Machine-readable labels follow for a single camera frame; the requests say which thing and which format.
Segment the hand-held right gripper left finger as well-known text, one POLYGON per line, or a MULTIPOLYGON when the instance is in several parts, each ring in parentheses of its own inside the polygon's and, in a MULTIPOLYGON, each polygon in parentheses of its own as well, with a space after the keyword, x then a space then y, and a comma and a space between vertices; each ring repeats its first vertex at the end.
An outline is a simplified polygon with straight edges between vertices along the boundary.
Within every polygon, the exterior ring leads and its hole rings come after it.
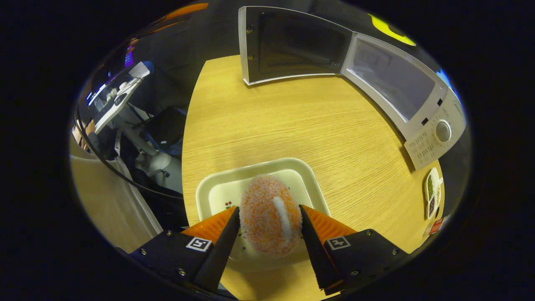
POLYGON ((239 207, 231 207, 180 232, 161 232, 128 254, 164 280, 215 293, 239 233, 239 207))

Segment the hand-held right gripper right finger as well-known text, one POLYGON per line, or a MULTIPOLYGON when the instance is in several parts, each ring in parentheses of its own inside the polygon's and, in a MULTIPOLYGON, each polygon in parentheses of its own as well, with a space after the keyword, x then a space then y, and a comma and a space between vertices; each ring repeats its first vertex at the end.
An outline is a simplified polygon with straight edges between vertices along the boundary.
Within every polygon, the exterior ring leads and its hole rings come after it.
POLYGON ((311 207, 299 208, 302 237, 326 295, 361 290, 409 260, 407 252, 376 230, 356 231, 311 207))

